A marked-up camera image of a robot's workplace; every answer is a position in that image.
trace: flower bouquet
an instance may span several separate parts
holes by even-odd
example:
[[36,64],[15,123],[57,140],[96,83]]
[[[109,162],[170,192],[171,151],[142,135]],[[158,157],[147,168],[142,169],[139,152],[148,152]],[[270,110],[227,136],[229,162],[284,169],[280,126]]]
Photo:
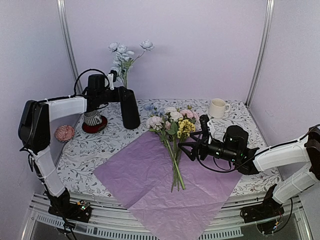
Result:
[[155,109],[155,114],[146,121],[147,128],[160,137],[160,141],[167,148],[172,160],[171,192],[175,186],[178,191],[180,186],[183,190],[186,189],[179,170],[181,149],[178,147],[178,143],[185,142],[190,133],[196,131],[195,123],[199,120],[199,116],[191,109],[191,106],[187,106],[187,109],[183,110],[171,106],[165,108],[163,113],[158,113]]

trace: white flower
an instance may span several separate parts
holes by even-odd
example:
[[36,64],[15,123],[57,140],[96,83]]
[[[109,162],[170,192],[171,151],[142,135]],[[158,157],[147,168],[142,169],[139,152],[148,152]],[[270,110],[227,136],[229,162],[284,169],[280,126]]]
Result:
[[151,51],[155,48],[154,44],[149,39],[140,43],[140,46],[146,51]]
[[159,116],[152,116],[150,118],[148,118],[148,120],[146,121],[146,127],[148,129],[153,128],[154,130],[159,131],[162,126],[163,126],[163,119]]
[[184,118],[184,116],[178,111],[170,112],[170,117],[175,122],[177,122],[179,119],[183,119]]
[[116,52],[115,54],[116,54],[118,60],[120,60],[120,61],[123,61],[123,60],[128,61],[130,59],[129,55],[126,53]]
[[119,46],[118,42],[113,42],[109,45],[109,49],[111,52],[115,52],[115,51],[117,51],[118,46]]
[[173,107],[173,106],[169,106],[169,107],[166,107],[166,108],[164,109],[164,113],[165,113],[165,114],[171,113],[171,112],[176,112],[176,111],[177,111],[177,109],[176,109],[175,107]]
[[119,44],[116,51],[120,54],[125,54],[128,51],[128,47],[126,45]]

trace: mug handle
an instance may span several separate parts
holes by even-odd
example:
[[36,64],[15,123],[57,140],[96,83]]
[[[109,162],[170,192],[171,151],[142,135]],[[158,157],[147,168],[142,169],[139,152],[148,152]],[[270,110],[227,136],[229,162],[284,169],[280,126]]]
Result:
[[225,113],[230,112],[230,110],[231,110],[231,106],[230,106],[230,104],[229,104],[229,103],[226,103],[226,104],[225,104],[225,108],[226,108],[226,109],[225,109],[225,111],[224,111]]

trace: purple wrapping paper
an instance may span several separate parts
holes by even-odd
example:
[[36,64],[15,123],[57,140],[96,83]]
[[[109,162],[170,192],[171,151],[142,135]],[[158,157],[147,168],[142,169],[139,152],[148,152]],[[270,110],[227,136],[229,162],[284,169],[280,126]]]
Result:
[[[212,158],[204,163],[216,169]],[[217,160],[221,168],[228,162]],[[146,132],[94,170],[95,176],[160,240],[196,240],[222,208],[241,178],[216,173],[182,153],[179,169],[186,189],[171,192],[172,161],[153,132]]]

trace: pink flower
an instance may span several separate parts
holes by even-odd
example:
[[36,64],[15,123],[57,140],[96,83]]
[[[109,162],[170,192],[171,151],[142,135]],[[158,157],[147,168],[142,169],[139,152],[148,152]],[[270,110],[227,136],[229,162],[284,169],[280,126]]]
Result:
[[171,128],[171,123],[169,121],[165,122],[165,129],[169,130]]
[[146,127],[148,129],[153,128],[154,130],[159,131],[162,128],[162,124],[164,123],[163,119],[159,116],[152,116],[148,118],[146,121]]
[[196,121],[199,121],[199,116],[195,111],[191,111],[189,109],[184,109],[184,110],[181,110],[180,113],[183,116],[186,116],[188,119],[195,118]]
[[193,113],[193,117],[195,118],[196,121],[199,121],[199,115],[195,112],[195,111],[192,111]]
[[189,119],[192,119],[192,118],[194,117],[194,113],[193,113],[191,110],[189,110],[189,109],[181,110],[180,113],[181,113],[183,116],[186,115],[186,117],[189,118]]

